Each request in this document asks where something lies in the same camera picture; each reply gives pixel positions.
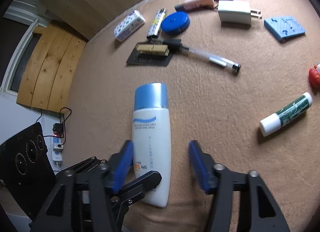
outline black clamp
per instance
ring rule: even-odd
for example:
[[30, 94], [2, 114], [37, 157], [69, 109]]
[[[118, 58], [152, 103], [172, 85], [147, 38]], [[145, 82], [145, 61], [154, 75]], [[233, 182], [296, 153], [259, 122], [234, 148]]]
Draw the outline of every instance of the black clamp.
[[[121, 231], [129, 206], [161, 181], [159, 172], [149, 171], [123, 186], [132, 155], [133, 143], [126, 141], [109, 161], [94, 156], [59, 172], [31, 232]], [[83, 191], [90, 203], [83, 203]]]
[[237, 232], [290, 232], [271, 192], [257, 171], [230, 171], [202, 152], [196, 140], [189, 144], [189, 158], [197, 181], [206, 194], [214, 194], [204, 232], [228, 232], [233, 191], [240, 191]]

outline green label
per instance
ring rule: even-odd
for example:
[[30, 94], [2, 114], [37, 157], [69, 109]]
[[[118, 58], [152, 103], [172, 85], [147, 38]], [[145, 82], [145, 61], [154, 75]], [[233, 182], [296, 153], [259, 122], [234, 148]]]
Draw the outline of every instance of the green label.
[[283, 109], [276, 112], [281, 121], [281, 127], [290, 123], [292, 120], [300, 116], [309, 108], [309, 101], [305, 95], [302, 95], [294, 102], [285, 106]]

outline cable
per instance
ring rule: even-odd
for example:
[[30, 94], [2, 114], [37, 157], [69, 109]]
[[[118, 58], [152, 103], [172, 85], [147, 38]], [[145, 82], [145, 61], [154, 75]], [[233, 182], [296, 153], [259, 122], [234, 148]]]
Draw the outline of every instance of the cable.
[[35, 123], [37, 123], [37, 122], [38, 122], [38, 120], [42, 117], [42, 109], [40, 109], [40, 112], [41, 112], [41, 115], [38, 117], [38, 119], [36, 120], [36, 122], [35, 122]]
[[61, 171], [60, 162], [56, 162], [56, 165], [58, 167], [58, 170]]
[[[63, 109], [68, 109], [70, 111], [70, 113], [68, 114], [68, 116], [66, 118], [64, 118], [64, 114], [62, 114], [62, 117], [63, 117], [63, 122], [61, 122], [61, 111]], [[62, 132], [62, 136], [60, 138], [64, 138], [64, 142], [62, 144], [60, 144], [60, 146], [64, 145], [66, 143], [66, 140], [67, 140], [67, 133], [66, 133], [66, 125], [65, 125], [65, 122], [66, 120], [70, 117], [72, 113], [72, 110], [70, 108], [67, 108], [67, 107], [63, 107], [60, 109], [59, 111], [59, 120], [60, 120], [60, 124], [63, 124], [63, 129], [64, 129], [64, 132]], [[57, 137], [57, 136], [54, 136], [54, 135], [45, 135], [43, 137]]]

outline blue square object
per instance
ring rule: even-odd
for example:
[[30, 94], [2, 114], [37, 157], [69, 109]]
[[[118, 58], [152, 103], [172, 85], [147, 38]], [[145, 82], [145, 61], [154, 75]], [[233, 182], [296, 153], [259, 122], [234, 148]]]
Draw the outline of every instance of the blue square object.
[[280, 42], [306, 32], [296, 19], [289, 15], [267, 18], [264, 25]]

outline white cap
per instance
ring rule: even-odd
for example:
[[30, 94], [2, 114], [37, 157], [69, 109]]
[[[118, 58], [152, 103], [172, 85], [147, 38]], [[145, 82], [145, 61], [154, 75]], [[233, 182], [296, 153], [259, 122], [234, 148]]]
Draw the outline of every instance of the white cap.
[[309, 106], [311, 107], [311, 105], [312, 105], [312, 97], [311, 97], [310, 93], [309, 92], [305, 92], [305, 93], [303, 93], [303, 95], [306, 96], [306, 98], [307, 98], [307, 100], [309, 102]]
[[276, 113], [260, 121], [260, 130], [263, 136], [267, 136], [281, 128], [280, 118]]

